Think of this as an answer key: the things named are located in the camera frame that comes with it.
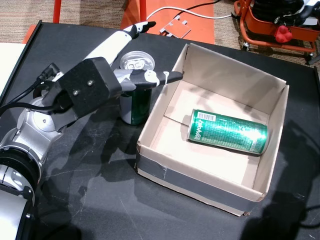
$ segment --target white paper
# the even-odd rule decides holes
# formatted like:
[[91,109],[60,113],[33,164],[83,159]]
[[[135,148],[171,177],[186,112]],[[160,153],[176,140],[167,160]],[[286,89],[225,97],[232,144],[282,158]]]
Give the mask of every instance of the white paper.
[[0,42],[0,95],[25,46],[21,43]]

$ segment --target aluminum can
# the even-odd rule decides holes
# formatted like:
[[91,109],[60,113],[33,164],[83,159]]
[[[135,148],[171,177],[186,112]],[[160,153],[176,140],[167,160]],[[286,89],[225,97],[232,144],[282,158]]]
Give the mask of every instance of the aluminum can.
[[262,154],[268,146],[269,134],[264,124],[194,109],[187,138],[192,142]]
[[[155,60],[143,51],[131,51],[120,60],[120,68],[126,70],[153,70]],[[124,92],[120,96],[121,119],[130,125],[147,121],[150,113],[152,89]]]

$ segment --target open box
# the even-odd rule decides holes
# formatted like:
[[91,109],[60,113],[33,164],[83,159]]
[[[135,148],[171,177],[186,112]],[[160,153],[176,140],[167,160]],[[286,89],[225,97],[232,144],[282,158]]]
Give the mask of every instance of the open box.
[[[289,86],[284,80],[214,51],[186,45],[137,143],[138,174],[235,215],[266,196],[281,139]],[[261,155],[187,140],[193,109],[268,126]]]

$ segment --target black cable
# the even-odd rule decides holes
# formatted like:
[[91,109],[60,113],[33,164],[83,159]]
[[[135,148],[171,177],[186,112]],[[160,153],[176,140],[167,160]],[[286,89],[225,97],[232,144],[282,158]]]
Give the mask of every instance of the black cable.
[[[216,3],[220,2],[220,1],[221,1],[221,0],[216,0],[216,1],[213,1],[213,2],[202,3],[202,4],[199,4],[199,5],[191,6],[191,7],[187,8],[186,10],[195,9],[195,8],[198,8],[198,7],[201,7],[201,6],[205,6],[205,5],[216,4]],[[175,19],[178,15],[183,14],[184,12],[185,12],[185,11],[179,12],[177,15],[175,15],[175,16],[173,17],[173,19]]]
[[36,78],[36,81],[30,87],[28,87],[28,89],[20,93],[10,102],[8,102],[8,104],[16,103],[19,100],[23,99],[25,96],[31,93],[41,82],[44,82],[50,77],[55,77],[58,72],[60,72],[60,70],[57,67],[57,65],[55,65],[54,63],[51,63],[49,66],[45,68],[45,70],[43,70],[43,72]]
[[41,113],[48,113],[48,112],[57,111],[61,109],[58,104],[53,106],[35,106],[25,102],[14,102],[14,103],[10,103],[0,107],[0,117],[6,110],[12,109],[12,108],[31,109],[35,112],[41,112]]
[[13,103],[16,103],[19,100],[23,99],[25,96],[27,96],[29,93],[31,93],[40,83],[41,83],[40,80],[36,80],[28,89],[26,89],[24,92],[20,93],[18,96],[16,96],[14,99],[12,99],[7,104],[13,104]]

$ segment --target table surface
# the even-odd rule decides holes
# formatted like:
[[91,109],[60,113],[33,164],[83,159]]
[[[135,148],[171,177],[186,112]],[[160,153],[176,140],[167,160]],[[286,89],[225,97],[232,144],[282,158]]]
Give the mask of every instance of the table surface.
[[[51,62],[63,72],[80,62],[115,29],[43,23],[7,99],[26,89]],[[120,53],[145,51],[155,70],[172,69],[190,41],[141,34]],[[112,100],[67,129],[49,151],[36,191],[34,239],[49,240],[282,240],[320,239],[319,93],[312,68],[205,43],[214,50],[287,81],[285,123],[267,197],[251,215],[236,217],[162,187],[134,170],[143,126],[119,119]],[[152,93],[152,105],[160,89]],[[0,137],[20,109],[0,119]]]

